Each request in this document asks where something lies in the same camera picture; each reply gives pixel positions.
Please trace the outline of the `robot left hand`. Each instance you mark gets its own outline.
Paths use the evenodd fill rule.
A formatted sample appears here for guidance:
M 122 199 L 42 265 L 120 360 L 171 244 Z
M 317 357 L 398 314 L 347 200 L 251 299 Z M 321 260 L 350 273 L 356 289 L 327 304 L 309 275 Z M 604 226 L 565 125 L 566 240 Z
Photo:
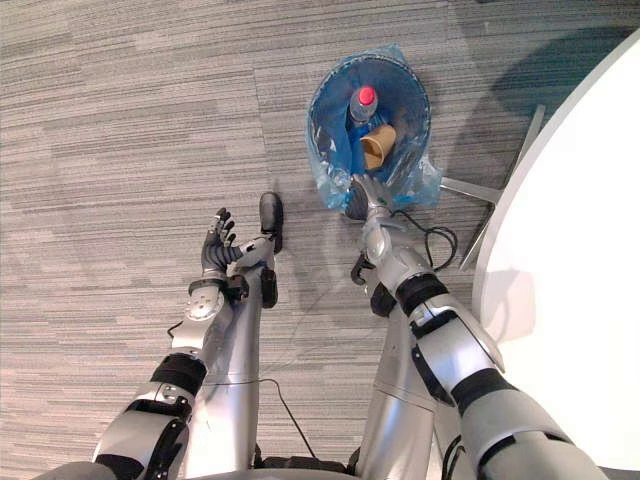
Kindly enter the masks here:
M 204 275 L 225 275 L 227 267 L 244 256 L 241 248 L 233 245 L 235 234 L 231 230 L 234 226 L 230 211 L 221 208 L 216 212 L 207 228 L 201 249 L 201 267 Z

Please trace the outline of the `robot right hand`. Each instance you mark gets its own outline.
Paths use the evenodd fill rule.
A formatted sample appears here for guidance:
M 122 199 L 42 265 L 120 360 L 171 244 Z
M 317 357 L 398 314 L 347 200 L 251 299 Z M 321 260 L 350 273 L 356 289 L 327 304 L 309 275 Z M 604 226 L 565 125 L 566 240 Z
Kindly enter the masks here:
M 383 184 L 368 174 L 354 174 L 350 186 L 351 198 L 347 209 L 364 211 L 387 207 L 389 200 Z

